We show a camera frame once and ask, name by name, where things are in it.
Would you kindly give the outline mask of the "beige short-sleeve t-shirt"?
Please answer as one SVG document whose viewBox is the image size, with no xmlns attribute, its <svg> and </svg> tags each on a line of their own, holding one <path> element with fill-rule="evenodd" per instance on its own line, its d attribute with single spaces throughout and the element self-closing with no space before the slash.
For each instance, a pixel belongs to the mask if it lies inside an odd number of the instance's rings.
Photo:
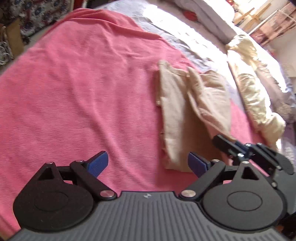
<svg viewBox="0 0 296 241">
<path fill-rule="evenodd" d="M 166 169 L 189 172 L 189 152 L 228 163 L 215 148 L 216 135 L 231 136 L 230 97 L 225 78 L 215 71 L 199 73 L 192 67 L 174 68 L 159 61 L 156 103 L 162 112 L 160 132 Z"/>
</svg>

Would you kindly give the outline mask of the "pale yellow duvet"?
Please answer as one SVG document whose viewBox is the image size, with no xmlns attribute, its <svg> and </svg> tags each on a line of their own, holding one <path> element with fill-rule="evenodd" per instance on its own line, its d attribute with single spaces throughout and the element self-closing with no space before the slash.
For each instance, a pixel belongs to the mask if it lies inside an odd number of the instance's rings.
<svg viewBox="0 0 296 241">
<path fill-rule="evenodd" d="M 271 110 L 266 88 L 255 73 L 257 49 L 246 35 L 235 36 L 226 48 L 228 64 L 252 126 L 268 146 L 276 149 L 276 142 L 285 130 L 285 121 Z"/>
</svg>

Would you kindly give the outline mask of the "pink fleece blanket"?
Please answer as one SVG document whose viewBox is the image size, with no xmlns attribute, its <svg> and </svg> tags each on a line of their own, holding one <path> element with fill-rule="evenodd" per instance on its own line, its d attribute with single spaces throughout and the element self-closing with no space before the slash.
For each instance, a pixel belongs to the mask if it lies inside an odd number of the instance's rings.
<svg viewBox="0 0 296 241">
<path fill-rule="evenodd" d="M 164 167 L 160 60 L 194 65 L 128 16 L 78 9 L 13 61 L 1 75 L 1 237 L 19 230 L 13 202 L 45 162 L 107 151 L 99 178 L 115 192 L 180 192 L 194 181 Z"/>
</svg>

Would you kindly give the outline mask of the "grey leaf-print quilt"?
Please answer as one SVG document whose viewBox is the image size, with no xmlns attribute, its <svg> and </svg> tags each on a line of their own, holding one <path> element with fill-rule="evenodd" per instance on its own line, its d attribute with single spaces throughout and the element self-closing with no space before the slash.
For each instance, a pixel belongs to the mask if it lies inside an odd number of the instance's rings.
<svg viewBox="0 0 296 241">
<path fill-rule="evenodd" d="M 178 0 L 174 3 L 194 12 L 198 21 L 223 44 L 228 44 L 237 35 L 232 22 L 235 11 L 227 1 Z"/>
</svg>

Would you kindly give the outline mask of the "wooden easel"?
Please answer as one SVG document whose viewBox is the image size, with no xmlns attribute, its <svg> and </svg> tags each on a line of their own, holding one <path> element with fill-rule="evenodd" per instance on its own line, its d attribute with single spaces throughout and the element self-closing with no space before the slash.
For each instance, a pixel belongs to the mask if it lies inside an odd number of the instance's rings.
<svg viewBox="0 0 296 241">
<path fill-rule="evenodd" d="M 235 1 L 235 16 L 232 22 L 248 33 L 261 23 L 261 16 L 270 6 L 270 1 Z"/>
</svg>

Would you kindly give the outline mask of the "red cloth item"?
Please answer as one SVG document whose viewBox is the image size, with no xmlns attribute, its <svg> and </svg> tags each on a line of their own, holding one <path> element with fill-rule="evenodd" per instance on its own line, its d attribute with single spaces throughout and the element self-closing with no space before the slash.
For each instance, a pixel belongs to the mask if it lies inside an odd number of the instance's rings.
<svg viewBox="0 0 296 241">
<path fill-rule="evenodd" d="M 185 11 L 183 11 L 183 15 L 188 20 L 191 20 L 193 22 L 196 22 L 198 20 L 197 15 L 194 12 L 192 12 L 192 11 L 185 10 Z"/>
</svg>

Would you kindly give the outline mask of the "dark patterned cloth cover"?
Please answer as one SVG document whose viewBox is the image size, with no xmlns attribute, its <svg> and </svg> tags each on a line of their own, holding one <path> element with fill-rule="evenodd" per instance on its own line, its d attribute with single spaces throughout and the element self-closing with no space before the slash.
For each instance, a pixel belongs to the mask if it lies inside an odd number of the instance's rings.
<svg viewBox="0 0 296 241">
<path fill-rule="evenodd" d="M 30 37 L 73 10 L 70 0 L 1 1 L 4 21 L 20 20 L 23 37 Z"/>
</svg>

